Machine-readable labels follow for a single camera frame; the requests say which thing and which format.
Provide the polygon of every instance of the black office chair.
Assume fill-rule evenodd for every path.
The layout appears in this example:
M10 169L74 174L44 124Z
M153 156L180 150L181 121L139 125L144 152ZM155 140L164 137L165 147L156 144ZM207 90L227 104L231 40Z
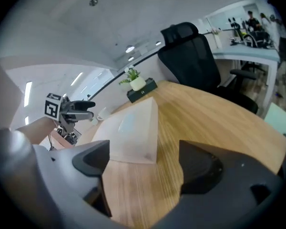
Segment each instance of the black office chair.
M159 59L180 84L215 94L257 113L257 104L238 92L244 78L256 80L254 73L231 70L231 74L237 75L235 89L218 87L221 82L219 70L206 37L198 33L196 26L183 22L172 25L161 33L165 46L158 51Z

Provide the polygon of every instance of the wooden table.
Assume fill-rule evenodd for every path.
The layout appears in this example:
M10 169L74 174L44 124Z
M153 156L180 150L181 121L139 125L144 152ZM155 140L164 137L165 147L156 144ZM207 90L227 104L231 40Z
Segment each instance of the wooden table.
M167 81L157 85L156 90L139 100L152 96L159 107L157 164L109 161L103 182L113 220L130 227L148 228L177 204L183 183L178 162L180 139L242 152L274 173L279 171L286 138L263 119L194 88ZM126 103L115 112L130 105ZM97 128L85 133L79 144L84 140L90 142Z

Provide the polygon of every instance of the chair backrest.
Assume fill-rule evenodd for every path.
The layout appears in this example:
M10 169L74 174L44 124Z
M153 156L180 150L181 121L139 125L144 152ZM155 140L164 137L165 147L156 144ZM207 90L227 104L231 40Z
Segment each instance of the chair backrest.
M206 37L189 22L172 25L161 33L165 46L158 57L179 83L212 92L221 79Z

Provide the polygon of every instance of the desk leg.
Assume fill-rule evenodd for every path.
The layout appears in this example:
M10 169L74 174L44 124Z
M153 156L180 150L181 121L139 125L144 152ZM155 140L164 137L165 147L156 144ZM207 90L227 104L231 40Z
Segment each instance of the desk leg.
M269 70L268 70L268 74L269 74L269 82L268 82L268 87L267 87L267 91L266 91L266 96L265 99L263 101L263 108L266 109L269 101L271 99L271 95L273 93L274 87L275 87L275 83L276 83L276 72L277 72L277 62L271 63L269 65Z

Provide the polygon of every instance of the white flower pot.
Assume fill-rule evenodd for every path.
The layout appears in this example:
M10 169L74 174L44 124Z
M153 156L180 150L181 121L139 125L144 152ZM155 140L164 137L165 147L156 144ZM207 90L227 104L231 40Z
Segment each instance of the white flower pot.
M146 85L146 81L142 77L134 79L132 82L129 82L130 86L134 91L139 91Z
M214 37L215 37L215 42L216 42L217 47L218 48L223 48L219 36L218 35L214 35Z

